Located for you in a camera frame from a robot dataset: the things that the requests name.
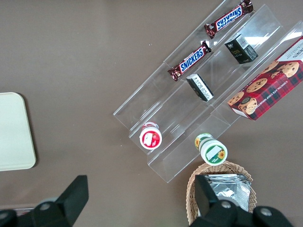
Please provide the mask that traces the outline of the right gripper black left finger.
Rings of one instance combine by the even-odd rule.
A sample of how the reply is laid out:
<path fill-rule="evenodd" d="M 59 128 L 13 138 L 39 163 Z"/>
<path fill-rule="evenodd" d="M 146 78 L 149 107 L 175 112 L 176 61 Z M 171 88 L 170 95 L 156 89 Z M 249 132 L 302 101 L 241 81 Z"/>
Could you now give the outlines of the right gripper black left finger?
<path fill-rule="evenodd" d="M 31 212 L 33 226 L 72 227 L 88 199 L 88 178 L 79 175 L 55 201 L 41 203 Z"/>

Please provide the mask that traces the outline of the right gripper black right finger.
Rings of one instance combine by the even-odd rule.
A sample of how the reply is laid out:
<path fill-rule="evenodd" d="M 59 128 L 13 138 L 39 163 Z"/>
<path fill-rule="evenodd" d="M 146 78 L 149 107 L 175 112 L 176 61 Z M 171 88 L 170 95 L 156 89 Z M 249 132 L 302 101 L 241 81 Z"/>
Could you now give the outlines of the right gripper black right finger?
<path fill-rule="evenodd" d="M 200 216 L 193 222 L 216 227 L 252 227 L 248 212 L 250 182 L 241 174 L 195 176 L 195 199 Z"/>

